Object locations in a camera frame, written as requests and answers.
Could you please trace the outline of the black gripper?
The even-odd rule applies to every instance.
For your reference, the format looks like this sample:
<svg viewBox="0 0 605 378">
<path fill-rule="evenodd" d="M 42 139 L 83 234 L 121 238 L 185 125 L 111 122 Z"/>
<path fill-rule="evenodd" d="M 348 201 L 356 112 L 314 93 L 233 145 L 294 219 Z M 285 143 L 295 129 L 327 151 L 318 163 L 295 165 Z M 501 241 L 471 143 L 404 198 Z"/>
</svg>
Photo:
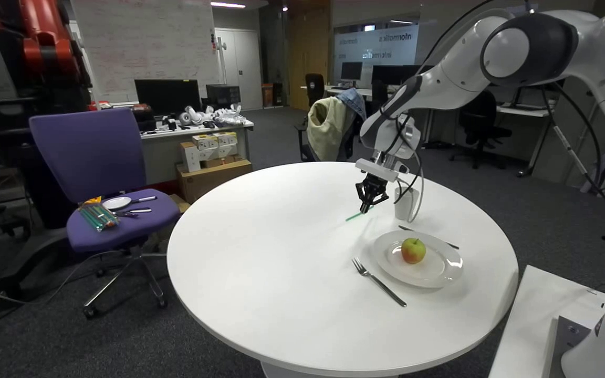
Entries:
<svg viewBox="0 0 605 378">
<path fill-rule="evenodd" d="M 356 183 L 358 211 L 365 214 L 371 206 L 388 199 L 387 181 L 373 174 L 368 174 Z"/>
</svg>

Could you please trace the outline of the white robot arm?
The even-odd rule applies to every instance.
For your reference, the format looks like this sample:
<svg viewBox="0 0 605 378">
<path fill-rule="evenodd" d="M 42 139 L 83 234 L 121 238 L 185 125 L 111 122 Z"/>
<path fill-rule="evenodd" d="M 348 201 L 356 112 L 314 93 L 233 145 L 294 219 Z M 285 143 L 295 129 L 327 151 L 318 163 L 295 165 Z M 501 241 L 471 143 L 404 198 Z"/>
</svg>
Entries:
<svg viewBox="0 0 605 378">
<path fill-rule="evenodd" d="M 387 183 L 413 155 L 404 140 L 409 125 L 397 120 L 411 109 L 460 109 L 490 84 L 538 87 L 563 78 L 581 80 L 605 114 L 605 17 L 581 10 L 543 10 L 519 17 L 481 17 L 421 74 L 409 76 L 397 93 L 358 129 L 373 159 L 358 159 L 365 174 L 355 184 L 358 210 L 387 199 Z"/>
</svg>

